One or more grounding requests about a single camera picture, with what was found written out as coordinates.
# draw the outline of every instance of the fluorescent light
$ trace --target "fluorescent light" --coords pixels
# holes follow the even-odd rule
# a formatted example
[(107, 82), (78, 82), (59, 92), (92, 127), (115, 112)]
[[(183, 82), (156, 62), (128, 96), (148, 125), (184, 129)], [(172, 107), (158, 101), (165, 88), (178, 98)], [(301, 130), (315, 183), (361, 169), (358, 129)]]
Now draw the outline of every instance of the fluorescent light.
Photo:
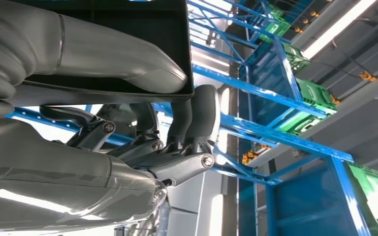
[(224, 204), (224, 196), (216, 195), (212, 198), (211, 204), (211, 220), (209, 222), (209, 236), (222, 235), (222, 208)]
[(225, 115), (228, 115), (229, 112), (229, 88), (226, 88), (224, 92), (222, 92), (221, 96), (221, 112)]
[(206, 45), (206, 41), (196, 37), (195, 35), (189, 35), (189, 39), (197, 44)]
[(45, 200), (42, 200), (42, 199), (38, 199), (38, 198), (23, 196), (23, 195), (20, 195), (20, 194), (9, 192), (5, 189), (0, 189), (0, 198), (5, 198), (5, 199), (12, 200), (12, 201), (20, 202), (20, 203), (25, 203), (25, 204), (28, 204), (28, 205), (33, 205), (33, 206), (36, 206), (36, 207), (41, 207), (41, 208), (44, 208), (44, 209), (49, 209), (49, 210), (60, 212), (60, 213), (65, 213), (65, 212), (71, 211), (71, 209), (68, 208), (68, 207), (65, 207), (65, 206), (62, 206), (62, 205), (59, 205), (59, 204), (56, 204), (56, 203), (52, 203), (52, 202), (49, 202), (49, 201), (45, 201)]
[[(221, 95), (221, 113), (228, 115), (229, 112), (229, 88), (226, 88)], [(227, 141), (228, 141), (228, 133), (224, 130), (220, 130), (218, 133), (217, 138), (217, 148), (222, 151), (223, 153), (227, 153)], [(217, 155), (216, 163), (218, 165), (224, 165), (227, 162), (226, 158), (222, 155)]]
[(331, 40), (349, 26), (357, 17), (367, 10), (376, 0), (360, 0), (350, 11), (342, 16), (331, 28), (321, 35), (307, 50), (304, 51), (306, 58), (312, 58), (321, 51)]
[(207, 40), (208, 39), (208, 36), (207, 35), (204, 35), (204, 34), (202, 34), (202, 33), (199, 33), (199, 32), (197, 32), (197, 31), (195, 31), (195, 30), (189, 30), (189, 33), (191, 34), (191, 35), (194, 35), (194, 36), (196, 36), (196, 37), (198, 37), (198, 38), (201, 38), (201, 39), (203, 39), (203, 40)]
[(222, 70), (218, 70), (218, 69), (216, 69), (216, 68), (213, 68), (212, 66), (208, 66), (208, 65), (206, 65), (206, 64), (204, 64), (204, 63), (201, 63), (200, 61), (192, 60), (192, 63), (193, 63), (193, 64), (196, 64), (196, 65), (199, 65), (199, 66), (202, 66), (202, 67), (204, 67), (204, 68), (207, 68), (207, 69), (209, 69), (209, 70), (213, 70), (213, 71), (218, 72), (218, 73), (220, 73), (220, 74), (223, 74), (223, 75), (229, 76), (229, 73), (228, 73), (228, 72), (225, 72), (225, 71), (222, 71)]
[(212, 58), (212, 57), (210, 57), (210, 56), (208, 56), (208, 55), (205, 55), (205, 54), (200, 53), (200, 52), (195, 51), (195, 50), (192, 50), (192, 54), (197, 55), (197, 56), (200, 56), (200, 57), (202, 57), (202, 58), (204, 58), (204, 59), (207, 59), (207, 60), (213, 61), (213, 62), (215, 62), (215, 63), (221, 64), (221, 65), (224, 65), (224, 66), (229, 66), (228, 63), (225, 63), (225, 62), (220, 61), (220, 60), (218, 60), (218, 59)]

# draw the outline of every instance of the black tray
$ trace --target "black tray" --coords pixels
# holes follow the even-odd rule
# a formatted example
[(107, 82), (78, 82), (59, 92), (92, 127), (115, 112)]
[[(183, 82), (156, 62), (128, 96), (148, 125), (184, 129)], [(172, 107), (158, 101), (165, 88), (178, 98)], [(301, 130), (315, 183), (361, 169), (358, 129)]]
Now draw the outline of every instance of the black tray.
[(193, 95), (186, 0), (14, 0), (106, 26), (149, 41), (162, 49), (188, 76), (178, 93), (160, 94), (126, 81), (59, 75), (32, 75), (9, 99), (15, 106), (174, 102)]

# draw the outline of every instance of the green crate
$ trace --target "green crate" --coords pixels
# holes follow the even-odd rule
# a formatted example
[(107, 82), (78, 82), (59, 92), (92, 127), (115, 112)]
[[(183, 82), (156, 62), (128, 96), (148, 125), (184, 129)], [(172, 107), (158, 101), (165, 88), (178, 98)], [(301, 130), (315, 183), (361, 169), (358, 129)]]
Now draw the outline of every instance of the green crate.
[[(300, 79), (296, 79), (296, 81), (301, 91), (304, 103), (323, 110), (328, 115), (332, 115), (337, 112), (337, 108), (332, 102), (330, 93), (326, 88), (309, 81), (303, 81)], [(321, 121), (322, 119), (306, 112), (298, 112), (279, 126), (278, 130), (299, 136)]]
[(333, 103), (330, 93), (326, 88), (310, 81), (296, 79), (296, 82), (299, 85), (306, 104), (324, 110), (331, 115), (337, 112), (337, 107)]
[[(286, 33), (290, 29), (290, 24), (282, 17), (274, 16), (276, 20), (279, 21), (279, 23), (273, 23), (271, 22), (267, 27), (266, 31), (272, 34), (275, 34), (277, 36), (283, 36), (284, 33)], [(272, 39), (269, 38), (266, 35), (261, 34), (259, 37), (261, 40), (272, 43)]]
[(270, 12), (274, 17), (282, 17), (283, 16), (283, 11), (281, 11), (279, 8), (276, 6), (273, 6), (272, 4), (269, 4), (270, 7)]
[(364, 219), (372, 236), (378, 236), (378, 171), (345, 162)]

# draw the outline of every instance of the blue steel beam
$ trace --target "blue steel beam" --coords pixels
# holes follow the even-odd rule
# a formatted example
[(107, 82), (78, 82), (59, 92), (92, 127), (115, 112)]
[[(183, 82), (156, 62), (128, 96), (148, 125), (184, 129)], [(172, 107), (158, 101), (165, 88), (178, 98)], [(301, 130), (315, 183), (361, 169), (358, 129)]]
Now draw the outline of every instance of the blue steel beam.
[(292, 69), (290, 68), (289, 61), (286, 58), (286, 53), (284, 52), (283, 45), (279, 38), (275, 37), (273, 39), (273, 45), (276, 48), (276, 55), (278, 56), (279, 61), (282, 63), (281, 67), (283, 77), (289, 82), (290, 87), (292, 88), (293, 96), (296, 100), (303, 101), (302, 94), (297, 86), (296, 78), (293, 75)]
[[(195, 21), (195, 19), (189, 19), (189, 22), (190, 22), (191, 24), (194, 24), (194, 25), (197, 25), (197, 26), (203, 27), (203, 28), (208, 29), (208, 30), (211, 30), (211, 31), (216, 31), (216, 32), (218, 33), (218, 31), (217, 31), (216, 29), (214, 29), (213, 27), (208, 26), (208, 25), (204, 25), (204, 24), (202, 24), (202, 23), (199, 23), (199, 22)], [(230, 38), (230, 39), (232, 39), (232, 40), (234, 40), (234, 41), (237, 41), (237, 42), (239, 42), (239, 43), (242, 43), (242, 44), (244, 44), (244, 45), (250, 46), (250, 47), (252, 47), (252, 48), (257, 48), (257, 47), (258, 47), (257, 44), (254, 44), (254, 43), (248, 42), (248, 41), (246, 41), (246, 40), (244, 40), (244, 39), (242, 39), (242, 38), (236, 37), (236, 36), (234, 36), (234, 35), (231, 35), (231, 34), (229, 34), (229, 33), (226, 33), (226, 32), (224, 32), (224, 31), (221, 31), (221, 30), (220, 30), (220, 32), (221, 32), (225, 37)]]
[[(164, 112), (167, 116), (173, 117), (172, 108), (171, 108), (169, 103), (153, 103), (153, 106), (154, 106), (154, 109), (156, 109), (157, 111)], [(277, 147), (277, 144), (268, 142), (266, 140), (255, 138), (255, 137), (245, 133), (242, 130), (233, 131), (231, 129), (225, 128), (225, 123), (221, 123), (220, 130), (223, 130), (227, 134), (230, 134), (230, 135), (242, 138), (242, 139), (247, 139), (247, 140), (250, 140), (250, 141), (255, 142), (255, 143), (265, 144), (265, 145), (270, 146), (272, 148)]]
[(214, 152), (216, 154), (219, 154), (221, 156), (223, 156), (226, 160), (227, 160), (227, 163), (232, 166), (234, 169), (236, 169), (238, 172), (240, 172), (241, 174), (245, 175), (245, 176), (248, 176), (248, 177), (252, 177), (252, 173), (249, 172), (246, 167), (240, 163), (238, 163), (235, 159), (233, 159), (232, 157), (230, 157), (229, 155), (227, 155), (226, 153), (223, 153), (221, 150), (219, 150), (218, 148), (215, 148), (214, 149)]
[(305, 166), (306, 164), (309, 164), (309, 163), (311, 163), (311, 162), (313, 162), (313, 161), (315, 161), (317, 159), (320, 159), (320, 157), (318, 157), (317, 155), (309, 155), (306, 158), (304, 158), (302, 160), (299, 160), (299, 161), (293, 163), (292, 165), (289, 165), (286, 168), (283, 168), (283, 169), (281, 169), (281, 170), (279, 170), (279, 171), (277, 171), (277, 172), (269, 175), (266, 178), (266, 180), (267, 181), (272, 181), (272, 180), (274, 180), (276, 178), (279, 178), (281, 176), (289, 174), (292, 171), (297, 170), (297, 169), (301, 168), (302, 166)]
[(235, 118), (232, 116), (221, 116), (221, 122), (227, 124), (231, 128), (243, 130), (248, 134), (261, 136), (263, 138), (280, 142), (309, 153), (323, 154), (325, 156), (332, 156), (347, 161), (353, 161), (353, 158), (348, 153), (316, 144), (281, 131), (273, 130), (245, 119)]
[[(39, 112), (32, 111), (30, 109), (16, 107), (14, 113), (8, 115), (9, 118), (20, 117), (42, 124), (50, 125), (60, 129), (77, 132), (80, 127), (71, 121), (55, 121), (44, 118)], [(133, 139), (120, 134), (112, 134), (107, 140), (108, 143), (121, 146), (125, 143), (132, 141)]]
[[(188, 4), (190, 4), (190, 5), (192, 5), (192, 6), (195, 6), (195, 7), (198, 7), (200, 10), (207, 11), (207, 12), (209, 12), (209, 13), (212, 13), (212, 14), (214, 14), (214, 15), (216, 15), (216, 16), (219, 16), (219, 17), (222, 17), (222, 18), (224, 18), (224, 19), (232, 20), (232, 22), (234, 22), (234, 23), (236, 23), (236, 24), (238, 24), (238, 25), (240, 25), (240, 26), (246, 27), (246, 28), (248, 28), (248, 29), (250, 29), (250, 30), (252, 30), (252, 31), (258, 32), (258, 33), (262, 33), (262, 34), (264, 34), (264, 35), (266, 35), (266, 36), (268, 36), (268, 37), (271, 37), (271, 38), (273, 38), (273, 37), (278, 37), (278, 36), (275, 36), (274, 34), (272, 34), (272, 33), (270, 33), (270, 32), (267, 32), (267, 31), (264, 30), (264, 29), (261, 29), (260, 27), (252, 26), (252, 25), (249, 25), (249, 24), (247, 24), (247, 23), (245, 23), (245, 22), (243, 22), (243, 21), (240, 21), (240, 20), (238, 20), (238, 19), (236, 19), (236, 18), (234, 18), (234, 17), (229, 17), (229, 16), (226, 16), (226, 15), (223, 15), (223, 14), (218, 13), (218, 12), (216, 12), (216, 11), (214, 11), (214, 10), (211, 10), (211, 9), (209, 9), (209, 8), (207, 8), (207, 7), (204, 7), (204, 6), (202, 6), (202, 5), (199, 5), (199, 4), (197, 4), (197, 3), (194, 3), (194, 2), (192, 2), (192, 1), (190, 1), (190, 0), (188, 1)], [(282, 41), (285, 41), (285, 42), (287, 42), (287, 43), (290, 43), (289, 40), (287, 40), (287, 39), (281, 38), (281, 40), (282, 40)]]
[(256, 16), (256, 17), (260, 17), (260, 18), (262, 18), (262, 19), (264, 19), (264, 20), (267, 20), (267, 21), (269, 21), (269, 22), (277, 22), (275, 19), (274, 19), (274, 17), (272, 16), (272, 14), (269, 14), (269, 10), (266, 12), (266, 14), (261, 14), (261, 13), (259, 13), (259, 12), (256, 12), (256, 11), (254, 11), (254, 10), (251, 10), (250, 8), (248, 8), (248, 7), (245, 7), (245, 6), (243, 6), (243, 5), (240, 5), (240, 4), (238, 4), (238, 3), (235, 3), (235, 2), (232, 2), (232, 1), (229, 1), (229, 0), (222, 0), (222, 1), (224, 1), (224, 2), (227, 2), (227, 3), (230, 3), (230, 4), (232, 4), (233, 6), (235, 6), (235, 7), (237, 7), (239, 10), (243, 10), (243, 11), (245, 11), (245, 12), (248, 12), (248, 13), (250, 13), (251, 15), (253, 15), (253, 16)]
[(267, 145), (267, 146), (272, 147), (272, 148), (278, 146), (277, 144), (274, 144), (274, 143), (271, 143), (271, 142), (268, 142), (268, 141), (265, 141), (265, 140), (262, 140), (262, 139), (258, 139), (258, 138), (252, 137), (252, 136), (246, 134), (245, 132), (236, 132), (236, 131), (232, 131), (230, 129), (227, 129), (225, 127), (221, 127), (220, 130), (223, 130), (227, 134), (236, 136), (238, 138), (247, 139), (247, 140), (250, 140), (250, 141), (258, 143), (258, 144), (264, 144), (264, 145)]
[(234, 46), (228, 41), (228, 39), (226, 39), (225, 35), (223, 35), (221, 33), (221, 31), (218, 29), (218, 27), (215, 25), (214, 22), (211, 21), (211, 19), (209, 19), (205, 12), (203, 10), (201, 10), (202, 14), (204, 17), (206, 17), (206, 20), (212, 25), (212, 27), (215, 29), (215, 31), (221, 36), (221, 39), (225, 41), (225, 43), (229, 46), (229, 48), (232, 50), (232, 52), (238, 57), (238, 59), (240, 59), (242, 62), (245, 62), (243, 57), (237, 52), (237, 50), (234, 48)]
[(258, 175), (257, 173), (254, 173), (254, 172), (250, 173), (252, 175), (250, 177), (250, 176), (246, 176), (246, 175), (239, 173), (238, 171), (236, 171), (235, 169), (233, 169), (229, 166), (218, 166), (218, 165), (215, 165), (214, 167), (212, 167), (212, 170), (216, 171), (216, 172), (218, 172), (222, 175), (240, 178), (240, 179), (248, 180), (248, 181), (251, 181), (251, 182), (254, 182), (254, 183), (260, 183), (260, 184), (264, 184), (264, 185), (269, 184), (268, 182), (263, 180), (264, 179), (263, 176), (260, 176), (260, 175)]
[(210, 48), (210, 47), (203, 46), (203, 45), (200, 45), (200, 44), (198, 44), (198, 43), (194, 43), (194, 42), (191, 42), (190, 44), (191, 44), (192, 46), (196, 47), (196, 48), (199, 48), (199, 49), (202, 49), (202, 50), (204, 50), (204, 51), (207, 51), (207, 52), (210, 52), (210, 53), (216, 54), (216, 55), (218, 55), (218, 56), (221, 56), (221, 57), (226, 58), (226, 59), (228, 59), (228, 60), (234, 61), (234, 62), (236, 62), (236, 63), (244, 64), (244, 62), (243, 62), (242, 60), (240, 60), (240, 59), (238, 59), (238, 58), (235, 58), (235, 57), (233, 57), (233, 56), (227, 55), (227, 54), (225, 54), (225, 53), (222, 53), (222, 52), (220, 52), (220, 51), (217, 51), (217, 50), (215, 50), (215, 49), (212, 49), (212, 48)]
[(246, 83), (244, 81), (240, 81), (240, 80), (237, 80), (235, 78), (222, 75), (218, 72), (203, 68), (201, 66), (193, 64), (192, 68), (193, 68), (194, 73), (197, 73), (197, 74), (209, 77), (211, 79), (223, 82), (223, 83), (228, 84), (232, 87), (239, 88), (239, 89), (241, 89), (245, 92), (248, 92), (248, 93), (251, 93), (251, 94), (254, 94), (254, 95), (257, 95), (257, 96), (260, 96), (260, 97), (281, 103), (281, 104), (286, 105), (288, 107), (295, 108), (295, 109), (297, 109), (301, 112), (306, 112), (306, 113), (309, 113), (309, 114), (314, 115), (314, 116), (319, 117), (319, 118), (325, 118), (328, 115), (325, 111), (322, 111), (322, 110), (317, 109), (313, 106), (307, 105), (303, 102), (296, 101), (294, 99), (279, 95), (279, 94), (277, 94), (273, 91), (254, 86), (254, 85)]

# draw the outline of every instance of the screw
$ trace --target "screw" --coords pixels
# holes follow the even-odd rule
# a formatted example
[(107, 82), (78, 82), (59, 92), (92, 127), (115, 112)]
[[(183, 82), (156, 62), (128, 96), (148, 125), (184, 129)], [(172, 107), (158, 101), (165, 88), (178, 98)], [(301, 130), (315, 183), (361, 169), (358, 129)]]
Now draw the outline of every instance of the screw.
[(167, 196), (167, 189), (166, 188), (161, 188), (155, 191), (152, 203), (156, 205), (160, 205), (164, 202), (164, 199)]
[(202, 165), (205, 168), (210, 168), (214, 165), (214, 158), (211, 154), (206, 154), (202, 157)]
[(155, 142), (153, 144), (152, 148), (153, 148), (154, 151), (162, 149), (163, 148), (163, 144), (161, 142)]
[(110, 121), (107, 121), (105, 124), (103, 124), (102, 129), (106, 133), (112, 133), (115, 131), (115, 124)]

